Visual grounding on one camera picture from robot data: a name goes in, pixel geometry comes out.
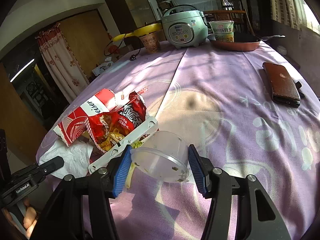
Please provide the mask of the person's left hand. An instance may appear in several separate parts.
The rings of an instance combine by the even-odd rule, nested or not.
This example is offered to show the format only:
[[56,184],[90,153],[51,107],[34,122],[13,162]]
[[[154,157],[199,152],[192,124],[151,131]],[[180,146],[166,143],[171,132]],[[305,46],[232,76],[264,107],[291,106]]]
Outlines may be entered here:
[[23,220],[23,227],[25,229],[25,233],[23,233],[20,230],[20,228],[16,225],[10,212],[8,212],[6,209],[3,209],[2,212],[3,212],[3,215],[5,215],[5,218],[7,219],[9,224],[11,226],[14,226],[19,232],[23,233],[27,239],[29,239],[37,223],[37,219],[36,219],[37,213],[36,213],[36,210],[32,206],[30,206],[30,201],[28,197],[25,197],[23,199],[23,204],[26,210],[26,213],[24,215],[24,220]]

